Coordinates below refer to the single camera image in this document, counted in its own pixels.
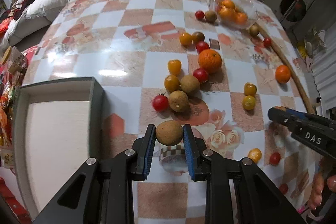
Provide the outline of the red tomato table edge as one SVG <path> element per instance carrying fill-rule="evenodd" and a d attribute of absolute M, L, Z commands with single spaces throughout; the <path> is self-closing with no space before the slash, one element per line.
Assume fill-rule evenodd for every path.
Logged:
<path fill-rule="evenodd" d="M 286 195 L 288 193 L 289 187 L 288 184 L 283 183 L 278 187 L 278 189 L 283 195 Z"/>

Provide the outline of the orange mandarin near stick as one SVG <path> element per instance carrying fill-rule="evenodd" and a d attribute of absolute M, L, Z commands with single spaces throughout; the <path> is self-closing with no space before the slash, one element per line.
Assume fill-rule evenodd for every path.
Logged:
<path fill-rule="evenodd" d="M 276 68 L 275 79 L 280 84 L 286 84 L 291 78 L 290 69 L 286 65 L 280 65 Z"/>

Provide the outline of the long wooden stick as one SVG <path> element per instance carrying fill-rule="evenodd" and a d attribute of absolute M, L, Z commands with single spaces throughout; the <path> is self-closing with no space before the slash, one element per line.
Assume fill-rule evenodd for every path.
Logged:
<path fill-rule="evenodd" d="M 277 54 L 277 56 L 280 58 L 280 60 L 282 61 L 282 63 L 289 68 L 290 73 L 291 73 L 291 78 L 293 79 L 293 81 L 294 81 L 294 83 L 295 83 L 295 85 L 296 85 L 296 87 L 298 89 L 298 92 L 299 92 L 299 94 L 300 94 L 300 96 L 301 96 L 301 98 L 303 100 L 304 105 L 305 105 L 306 111 L 309 114 L 315 114 L 315 110 L 314 110 L 314 108 L 313 108 L 313 106 L 312 106 L 312 104 L 310 102 L 309 97 L 306 94 L 305 89 L 303 88 L 303 86 L 301 84 L 301 81 L 300 81 L 299 77 L 295 73 L 294 69 L 292 68 L 290 62 L 288 61 L 288 59 L 286 58 L 286 56 L 282 52 L 281 48 L 276 44 L 276 42 L 274 42 L 272 40 L 272 38 L 269 36 L 268 32 L 266 32 L 266 30 L 264 30 L 264 28 L 262 28 L 262 26 L 260 26 L 260 24 L 255 23 L 255 25 L 258 27 L 258 29 L 260 31 L 260 34 L 264 38 L 270 38 L 272 50 Z"/>

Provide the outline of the shallow white cardboard box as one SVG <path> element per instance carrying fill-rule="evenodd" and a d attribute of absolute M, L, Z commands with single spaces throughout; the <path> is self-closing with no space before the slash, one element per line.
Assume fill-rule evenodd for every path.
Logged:
<path fill-rule="evenodd" d="M 89 157 L 100 158 L 104 89 L 93 77 L 19 88 L 13 148 L 19 190 L 32 219 Z"/>

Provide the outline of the red tomato by stick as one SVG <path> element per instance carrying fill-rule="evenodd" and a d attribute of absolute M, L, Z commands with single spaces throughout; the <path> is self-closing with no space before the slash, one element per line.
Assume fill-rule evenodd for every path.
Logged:
<path fill-rule="evenodd" d="M 264 48 L 270 48 L 272 46 L 272 39 L 271 38 L 265 38 L 263 40 Z"/>

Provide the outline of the longan by stick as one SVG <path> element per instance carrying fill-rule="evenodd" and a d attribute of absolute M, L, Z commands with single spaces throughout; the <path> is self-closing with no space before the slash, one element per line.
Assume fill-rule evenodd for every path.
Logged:
<path fill-rule="evenodd" d="M 259 31 L 259 28 L 256 24 L 253 24 L 252 26 L 250 26 L 250 28 L 249 28 L 250 36 L 256 37 L 256 36 L 258 36 L 259 33 L 260 33 L 260 31 Z"/>

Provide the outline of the red cherry tomato cluster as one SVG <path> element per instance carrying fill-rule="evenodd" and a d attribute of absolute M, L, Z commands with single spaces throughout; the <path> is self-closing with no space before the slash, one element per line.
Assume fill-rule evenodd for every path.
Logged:
<path fill-rule="evenodd" d="M 195 69 L 193 76 L 199 81 L 200 84 L 204 84 L 209 80 L 209 74 L 203 68 Z"/>

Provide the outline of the large orange mandarin centre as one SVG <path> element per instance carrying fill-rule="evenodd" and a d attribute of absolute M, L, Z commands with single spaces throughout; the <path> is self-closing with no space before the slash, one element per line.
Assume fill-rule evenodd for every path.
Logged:
<path fill-rule="evenodd" d="M 222 67 L 222 62 L 221 55 L 212 49 L 203 50 L 198 56 L 199 67 L 209 74 L 217 73 Z"/>

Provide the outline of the brown longan by tomato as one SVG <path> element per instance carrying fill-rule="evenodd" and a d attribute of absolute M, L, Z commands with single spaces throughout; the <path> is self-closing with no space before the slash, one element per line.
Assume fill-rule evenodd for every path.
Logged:
<path fill-rule="evenodd" d="M 181 90 L 176 90 L 169 95 L 169 106 L 176 113 L 183 113 L 189 109 L 189 98 Z"/>

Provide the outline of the brown longan in cluster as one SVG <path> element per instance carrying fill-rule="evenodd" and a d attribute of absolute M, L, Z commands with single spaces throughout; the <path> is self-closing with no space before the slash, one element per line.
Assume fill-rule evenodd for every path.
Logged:
<path fill-rule="evenodd" d="M 200 82 L 193 75 L 185 75 L 181 79 L 181 90 L 192 96 L 200 89 Z"/>

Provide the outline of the red cherry tomato front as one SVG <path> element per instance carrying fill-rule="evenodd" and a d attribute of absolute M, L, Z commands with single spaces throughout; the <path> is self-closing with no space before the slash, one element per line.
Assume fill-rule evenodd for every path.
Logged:
<path fill-rule="evenodd" d="M 158 94 L 152 101 L 153 109 L 156 112 L 163 112 L 169 108 L 169 100 L 164 94 Z"/>

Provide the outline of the red cherry tomato upper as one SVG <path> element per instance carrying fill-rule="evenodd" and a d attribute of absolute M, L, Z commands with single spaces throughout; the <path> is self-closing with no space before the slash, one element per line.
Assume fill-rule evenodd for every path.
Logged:
<path fill-rule="evenodd" d="M 204 41 L 198 42 L 195 47 L 196 47 L 196 50 L 197 50 L 198 54 L 200 54 L 204 50 L 209 50 L 210 49 L 210 46 Z"/>

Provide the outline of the clear glass fruit bowl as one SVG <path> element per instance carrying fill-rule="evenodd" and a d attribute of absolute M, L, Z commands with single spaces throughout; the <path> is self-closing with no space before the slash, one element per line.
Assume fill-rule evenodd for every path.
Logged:
<path fill-rule="evenodd" d="M 209 9 L 221 24 L 237 29 L 248 29 L 259 18 L 253 0 L 209 0 Z"/>

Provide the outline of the dark brown cherry tomato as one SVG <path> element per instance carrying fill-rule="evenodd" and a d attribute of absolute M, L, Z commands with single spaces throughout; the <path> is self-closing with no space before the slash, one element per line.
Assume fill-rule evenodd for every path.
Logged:
<path fill-rule="evenodd" d="M 194 32 L 192 34 L 193 38 L 193 44 L 197 45 L 198 42 L 204 42 L 205 41 L 205 35 L 202 32 Z"/>

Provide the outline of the mandarins in bowl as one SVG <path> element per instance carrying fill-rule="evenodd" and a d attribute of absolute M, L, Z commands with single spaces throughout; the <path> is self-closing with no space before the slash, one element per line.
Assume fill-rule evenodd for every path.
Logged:
<path fill-rule="evenodd" d="M 232 0 L 221 0 L 218 2 L 217 12 L 221 20 L 231 22 L 240 26 L 248 21 L 248 15 L 236 7 Z"/>

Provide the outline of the yellow cherry tomato upper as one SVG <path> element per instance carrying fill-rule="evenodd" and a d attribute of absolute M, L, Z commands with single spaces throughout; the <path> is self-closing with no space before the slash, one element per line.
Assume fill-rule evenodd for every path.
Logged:
<path fill-rule="evenodd" d="M 180 60 L 170 60 L 167 67 L 171 75 L 179 76 L 182 69 L 182 63 Z"/>

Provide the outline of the longan near bowl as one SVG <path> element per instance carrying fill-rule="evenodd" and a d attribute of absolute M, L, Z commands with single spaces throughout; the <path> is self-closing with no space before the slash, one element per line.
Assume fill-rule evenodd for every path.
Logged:
<path fill-rule="evenodd" d="M 213 10 L 209 10 L 205 12 L 205 20 L 211 24 L 215 23 L 217 20 L 218 16 L 216 12 Z"/>

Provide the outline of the yellow cherry tomato top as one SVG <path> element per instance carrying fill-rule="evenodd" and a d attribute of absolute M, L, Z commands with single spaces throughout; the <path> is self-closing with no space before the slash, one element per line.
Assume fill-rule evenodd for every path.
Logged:
<path fill-rule="evenodd" d="M 187 32 L 181 33 L 179 36 L 180 44 L 183 47 L 189 47 L 193 43 L 193 36 Z"/>

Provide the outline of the pile of snack packages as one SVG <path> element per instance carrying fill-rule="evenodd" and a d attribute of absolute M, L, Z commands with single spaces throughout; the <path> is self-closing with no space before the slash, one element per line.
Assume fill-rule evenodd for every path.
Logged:
<path fill-rule="evenodd" d="M 1 165 L 14 167 L 13 123 L 18 87 L 25 76 L 28 59 L 16 47 L 8 47 L 1 59 Z"/>

